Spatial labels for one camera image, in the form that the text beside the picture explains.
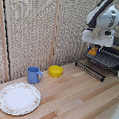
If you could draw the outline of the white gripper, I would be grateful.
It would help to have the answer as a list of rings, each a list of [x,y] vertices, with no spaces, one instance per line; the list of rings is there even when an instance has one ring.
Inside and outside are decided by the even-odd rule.
[[[102,47],[99,48],[99,53],[104,47],[111,47],[114,42],[114,30],[109,30],[109,31],[104,31],[102,34],[96,35],[93,30],[90,29],[85,29],[83,31],[83,37],[82,40],[87,43],[93,43],[93,44],[98,44]]]

